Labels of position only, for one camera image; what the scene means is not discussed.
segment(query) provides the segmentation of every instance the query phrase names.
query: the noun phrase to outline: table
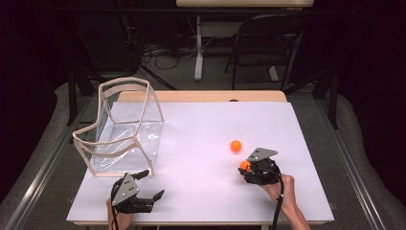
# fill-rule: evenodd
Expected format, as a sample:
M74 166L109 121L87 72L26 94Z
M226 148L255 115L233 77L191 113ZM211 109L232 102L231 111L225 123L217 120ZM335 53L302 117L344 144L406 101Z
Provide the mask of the table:
M283 173L295 175L298 204L309 223L334 220L293 108L282 92L156 91L156 94L166 121L156 174L137 181L141 189L138 197L166 191L151 213L134 216L134 224L271 224L275 204L259 186L247 184L237 171L239 163L258 143L278 150L280 153L272 159ZM121 97L124 102L130 99L131 93ZM246 116L237 115L236 108ZM218 110L223 112L222 116L213 112ZM244 135L252 131L256 135ZM230 133L243 143L239 154L228 148ZM166 138L168 134L176 138ZM95 177L87 171L67 220L78 225L106 225L105 201L117 180ZM287 220L280 215L279 222Z
M310 8L313 6L313 0L176 0L178 7L185 8ZM239 23L217 23L217 26L213 23L208 25L212 29L217 27L221 36L232 36L237 33ZM203 68L203 51L202 51L202 35L211 35L209 33L202 32L201 17L197 16L196 22L196 65L194 69L194 80L202 80L202 68Z

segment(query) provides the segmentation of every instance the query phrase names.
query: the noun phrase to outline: clear plastic basket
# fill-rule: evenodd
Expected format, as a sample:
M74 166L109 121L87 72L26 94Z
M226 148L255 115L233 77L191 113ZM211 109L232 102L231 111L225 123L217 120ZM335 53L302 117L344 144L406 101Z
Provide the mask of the clear plastic basket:
M73 132L75 147L95 176L154 175L163 122L148 81L111 80L99 86L96 123Z

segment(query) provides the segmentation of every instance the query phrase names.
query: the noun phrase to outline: ping pong ball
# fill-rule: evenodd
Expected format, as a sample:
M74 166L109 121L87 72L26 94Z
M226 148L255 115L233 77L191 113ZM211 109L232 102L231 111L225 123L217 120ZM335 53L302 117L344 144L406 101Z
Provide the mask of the ping pong ball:
M239 164L239 168L242 170L245 170L247 172L251 171L251 163L249 161L242 161L241 164Z
M239 141L233 141L230 145L230 149L232 151L240 151L241 150L241 143Z

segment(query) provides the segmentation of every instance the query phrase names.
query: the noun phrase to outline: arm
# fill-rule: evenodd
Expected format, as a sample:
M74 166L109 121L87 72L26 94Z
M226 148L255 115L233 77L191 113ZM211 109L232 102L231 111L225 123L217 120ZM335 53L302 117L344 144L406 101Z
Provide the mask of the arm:
M119 229L116 229L113 223L113 213L111 210L111 200L107 199L107 215L108 215L108 230L125 230L132 221L133 214L119 213L117 215L117 222L119 223Z
M291 175L282 174L284 185L283 203L281 210L290 223L292 230L308 230L310 226L305 220L305 216L296 203L295 178ZM268 193L274 201L278 200L281 193L281 183L261 185L262 189Z

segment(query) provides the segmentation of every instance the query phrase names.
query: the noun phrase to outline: office chair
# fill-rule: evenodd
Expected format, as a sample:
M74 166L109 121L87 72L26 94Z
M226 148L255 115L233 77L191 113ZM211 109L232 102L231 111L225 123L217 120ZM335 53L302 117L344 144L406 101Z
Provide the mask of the office chair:
M235 89L237 66L267 66L267 70L272 66L285 66L281 83L284 90L296 41L304 28L305 21L301 17L286 14L256 15L243 22L234 36L233 54L224 71L227 73L233 60L232 89Z

